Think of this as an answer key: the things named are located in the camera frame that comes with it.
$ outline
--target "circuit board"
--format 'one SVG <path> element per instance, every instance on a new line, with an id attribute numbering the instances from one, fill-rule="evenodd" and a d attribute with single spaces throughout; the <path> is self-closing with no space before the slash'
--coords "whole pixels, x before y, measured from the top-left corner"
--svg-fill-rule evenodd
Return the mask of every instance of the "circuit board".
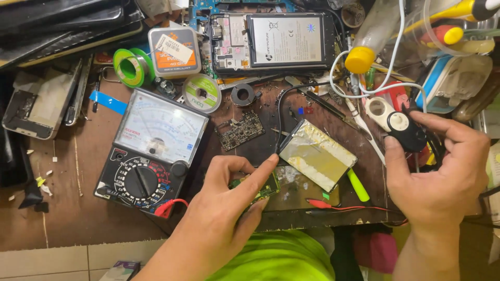
<path id="1" fill-rule="evenodd" d="M 220 134 L 218 128 L 227 125 L 231 126 L 231 130 Z M 252 110 L 250 113 L 243 113 L 243 120 L 241 121 L 231 119 L 223 122 L 215 128 L 215 133 L 219 137 L 222 148 L 229 151 L 249 140 L 255 139 L 264 134 L 265 131 L 262 128 L 259 116 Z"/>
<path id="2" fill-rule="evenodd" d="M 258 4 L 285 4 L 287 12 L 295 12 L 295 5 L 291 0 L 194 0 L 193 4 L 189 6 L 189 26 L 197 30 L 198 21 L 208 21 L 209 19 L 204 16 L 197 15 L 197 11 L 209 10 L 211 14 L 220 13 L 218 4 L 237 4 L 237 3 L 258 3 Z"/>
<path id="3" fill-rule="evenodd" d="M 247 174 L 245 177 L 240 178 L 240 179 L 235 179 L 231 181 L 228 185 L 229 189 L 233 189 L 237 187 L 239 184 L 241 184 L 244 180 L 246 180 L 250 175 Z M 260 191 L 257 193 L 255 198 L 252 200 L 250 205 L 253 205 L 255 202 L 258 202 L 262 199 L 268 198 L 271 195 L 274 195 L 278 192 L 280 192 L 281 187 L 280 187 L 280 182 L 278 181 L 278 177 L 276 176 L 275 172 L 273 171 L 272 174 L 269 176 L 269 178 L 265 181 L 264 185 L 260 189 Z"/>

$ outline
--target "plastic bottle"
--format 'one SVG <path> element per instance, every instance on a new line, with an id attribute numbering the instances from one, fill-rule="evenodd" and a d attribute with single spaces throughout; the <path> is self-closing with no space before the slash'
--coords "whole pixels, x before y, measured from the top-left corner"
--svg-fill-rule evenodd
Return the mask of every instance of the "plastic bottle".
<path id="1" fill-rule="evenodd" d="M 355 74 L 367 72 L 390 39 L 399 20 L 398 0 L 376 0 L 356 34 L 353 48 L 345 60 L 345 67 Z"/>

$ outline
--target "blue tape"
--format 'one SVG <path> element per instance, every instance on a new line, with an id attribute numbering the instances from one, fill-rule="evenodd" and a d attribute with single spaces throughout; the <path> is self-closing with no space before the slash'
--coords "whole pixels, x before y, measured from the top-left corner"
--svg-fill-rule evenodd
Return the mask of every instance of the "blue tape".
<path id="1" fill-rule="evenodd" d="M 88 98 L 109 108 L 110 110 L 118 112 L 121 115 L 123 115 L 125 113 L 125 109 L 127 109 L 127 104 L 125 102 L 119 101 L 116 98 L 97 90 L 92 91 Z"/>

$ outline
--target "wooden surface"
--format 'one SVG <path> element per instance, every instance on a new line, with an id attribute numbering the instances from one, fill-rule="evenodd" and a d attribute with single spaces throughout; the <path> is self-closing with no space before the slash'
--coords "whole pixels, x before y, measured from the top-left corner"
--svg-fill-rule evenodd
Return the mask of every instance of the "wooden surface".
<path id="1" fill-rule="evenodd" d="M 265 134 L 226 152 L 213 133 L 194 183 L 191 187 L 183 189 L 182 196 L 190 200 L 200 190 L 203 175 L 215 155 L 247 157 L 253 165 L 259 165 L 269 157 L 278 137 L 277 133 L 270 130 L 278 127 L 275 99 L 281 89 L 290 87 L 284 81 L 273 81 L 271 85 L 279 89 L 269 85 L 255 88 L 261 91 L 263 96 L 248 109 L 232 106 L 231 101 L 226 99 L 231 91 L 223 92 L 226 102 L 211 114 L 212 122 L 218 125 L 232 118 L 240 120 L 243 111 L 253 109 L 262 122 Z M 131 93 L 131 90 L 122 84 L 106 81 L 102 82 L 100 90 L 123 102 L 129 100 Z M 377 206 L 395 208 L 385 187 L 385 168 L 368 141 L 359 132 L 317 104 L 312 104 L 314 114 L 298 115 L 297 109 L 305 106 L 307 106 L 306 98 L 301 94 L 291 92 L 288 95 L 283 105 L 284 130 L 290 132 L 296 125 L 296 121 L 288 113 L 289 107 L 294 110 L 298 119 L 305 117 L 318 128 L 326 128 L 334 140 L 359 158 L 354 171 L 367 189 L 373 203 Z M 347 107 L 344 107 L 345 105 L 339 108 L 347 113 Z M 122 116 L 102 105 L 99 105 L 97 113 L 93 113 L 88 98 L 85 99 L 83 108 L 92 121 L 79 119 L 73 127 L 61 126 L 55 139 L 55 155 L 58 162 L 52 162 L 54 141 L 26 138 L 29 149 L 34 150 L 30 155 L 34 175 L 47 178 L 45 184 L 54 195 L 49 197 L 44 194 L 44 201 L 49 203 L 50 210 L 44 214 L 36 213 L 32 208 L 17 209 L 24 198 L 23 192 L 19 189 L 0 190 L 2 226 L 0 251 L 161 239 L 166 237 L 164 232 L 171 233 L 182 218 L 184 210 L 178 208 L 169 221 L 153 218 L 157 224 L 155 225 L 145 214 L 134 208 L 108 202 L 92 195 Z M 371 128 L 376 128 L 374 130 L 377 132 L 375 135 L 378 135 L 376 138 L 380 139 L 375 124 L 368 118 L 365 120 Z M 53 171 L 52 174 L 46 176 L 46 172 L 50 170 Z M 311 217 L 305 214 L 307 209 L 304 208 L 308 205 L 305 204 L 304 197 L 322 199 L 320 197 L 322 192 L 313 189 L 313 186 L 305 189 L 303 182 L 301 184 L 289 182 L 285 185 L 284 192 L 275 195 L 269 203 L 269 208 L 280 211 L 265 212 L 258 231 L 378 223 L 401 219 L 378 210 L 358 210 Z M 340 181 L 338 192 L 343 207 L 360 204 L 347 178 Z M 11 195 L 17 196 L 14 200 L 8 201 Z"/>

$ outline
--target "multimeter selector knob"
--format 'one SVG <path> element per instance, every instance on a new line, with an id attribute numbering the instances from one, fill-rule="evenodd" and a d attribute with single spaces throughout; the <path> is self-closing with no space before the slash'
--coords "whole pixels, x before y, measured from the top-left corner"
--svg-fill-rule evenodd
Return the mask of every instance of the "multimeter selector knob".
<path id="1" fill-rule="evenodd" d="M 135 198 L 148 198 L 156 191 L 157 185 L 156 173 L 146 166 L 134 167 L 125 176 L 126 191 Z"/>
<path id="2" fill-rule="evenodd" d="M 185 176 L 188 173 L 188 164 L 184 161 L 174 162 L 170 172 L 178 178 Z"/>

